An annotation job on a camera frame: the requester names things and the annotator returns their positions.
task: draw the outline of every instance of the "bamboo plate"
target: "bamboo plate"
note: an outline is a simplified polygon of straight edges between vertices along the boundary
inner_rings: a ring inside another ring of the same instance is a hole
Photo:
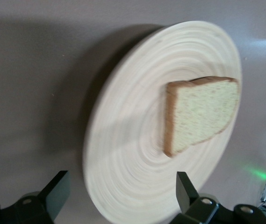
[[[178,213],[176,172],[197,189],[222,156],[234,127],[169,158],[163,153],[165,84],[205,76],[242,82],[238,51],[218,26],[190,21],[152,34],[114,69],[93,110],[84,145],[87,191],[115,224],[153,224]]]

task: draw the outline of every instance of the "round wooden board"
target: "round wooden board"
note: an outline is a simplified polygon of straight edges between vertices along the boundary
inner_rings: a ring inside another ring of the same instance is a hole
[[[178,213],[176,172],[197,189],[229,141],[229,126],[169,158],[163,153],[165,85],[205,76],[242,83],[238,51],[218,26],[190,21],[152,34],[119,63],[94,107],[84,145],[84,177],[100,213],[115,224],[154,224]]]

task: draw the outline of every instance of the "slice of bread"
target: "slice of bread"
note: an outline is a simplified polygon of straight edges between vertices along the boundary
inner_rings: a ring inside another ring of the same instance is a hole
[[[230,77],[167,84],[164,153],[171,157],[213,138],[231,122],[240,86]]]

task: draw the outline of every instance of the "gray surface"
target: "gray surface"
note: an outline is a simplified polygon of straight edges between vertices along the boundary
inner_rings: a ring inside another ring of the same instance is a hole
[[[0,1],[0,204],[41,189],[67,169],[71,196],[56,223],[108,223],[82,177],[90,105],[124,46],[157,29],[153,24],[190,20],[226,30],[240,51],[244,74],[236,128],[201,191],[230,209],[256,205],[264,180],[254,169],[266,174],[264,0]]]

